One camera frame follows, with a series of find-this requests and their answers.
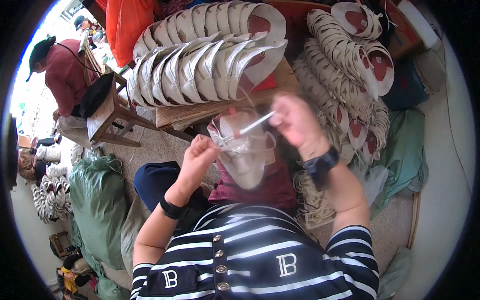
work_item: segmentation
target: black wristband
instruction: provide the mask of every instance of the black wristband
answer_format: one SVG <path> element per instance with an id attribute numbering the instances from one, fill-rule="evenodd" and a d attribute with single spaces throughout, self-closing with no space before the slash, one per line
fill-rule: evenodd
<path id="1" fill-rule="evenodd" d="M 312 177 L 313 183 L 319 192 L 328 189 L 328 171 L 338 164 L 338 152 L 330 146 L 327 153 L 307 160 L 303 167 Z"/>
<path id="2" fill-rule="evenodd" d="M 170 202 L 167 202 L 164 197 L 160 199 L 160 206 L 165 212 L 165 215 L 174 220 L 183 219 L 188 212 L 188 204 L 184 207 L 178 207 Z"/>

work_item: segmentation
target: navy and white striped shirt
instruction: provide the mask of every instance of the navy and white striped shirt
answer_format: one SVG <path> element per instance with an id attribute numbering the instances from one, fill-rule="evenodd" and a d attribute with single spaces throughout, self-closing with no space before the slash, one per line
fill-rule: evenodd
<path id="1" fill-rule="evenodd" d="M 370 232 L 349 226 L 326 251 L 284 212 L 217 205 L 174 238 L 157 264 L 133 269 L 131 300 L 375 299 Z"/>

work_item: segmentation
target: wrist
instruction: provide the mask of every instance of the wrist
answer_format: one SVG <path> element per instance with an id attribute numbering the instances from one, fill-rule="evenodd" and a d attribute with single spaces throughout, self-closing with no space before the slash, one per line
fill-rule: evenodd
<path id="1" fill-rule="evenodd" d="M 305 162 L 315 157 L 324 155 L 330 149 L 330 143 L 324 136 L 312 138 L 298 147 L 298 152 Z"/>
<path id="2" fill-rule="evenodd" d="M 190 192 L 185 185 L 182 185 L 176 181 L 166 192 L 165 192 L 165 201 L 172 203 L 178 207 L 184 207 L 188 204 L 191 195 L 193 192 Z"/>

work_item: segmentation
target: red shirt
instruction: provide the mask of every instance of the red shirt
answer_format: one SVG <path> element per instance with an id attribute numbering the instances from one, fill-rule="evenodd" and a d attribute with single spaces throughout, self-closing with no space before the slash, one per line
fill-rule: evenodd
<path id="1" fill-rule="evenodd" d="M 66 39 L 61 41 L 61 45 L 53 45 L 47 54 L 47 67 L 45 69 L 45 84 L 52 91 L 58 105 L 58 112 L 61 116 L 71 115 L 73 107 L 80 104 L 87 84 L 85 82 L 83 67 L 77 60 L 80 41 L 75 39 Z M 88 75 L 94 83 L 98 75 L 88 70 Z"/>

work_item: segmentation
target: baseball cap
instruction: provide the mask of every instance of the baseball cap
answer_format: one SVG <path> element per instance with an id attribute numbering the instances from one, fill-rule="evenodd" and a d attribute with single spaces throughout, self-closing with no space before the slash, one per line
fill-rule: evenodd
<path id="1" fill-rule="evenodd" d="M 35 69 L 35 64 L 42 60 L 44 57 L 47 56 L 48 51 L 50 51 L 50 47 L 55 43 L 57 38 L 55 36 L 51 36 L 43 41 L 38 42 L 32 50 L 32 54 L 30 54 L 30 75 L 27 78 L 27 82 L 30 80 L 32 76 L 33 70 Z"/>
<path id="2" fill-rule="evenodd" d="M 76 19 L 75 19 L 75 22 L 73 22 L 73 25 L 75 25 L 75 30 L 78 30 L 80 28 L 80 26 L 82 26 L 82 23 L 85 21 L 85 17 L 84 16 L 78 16 Z"/>

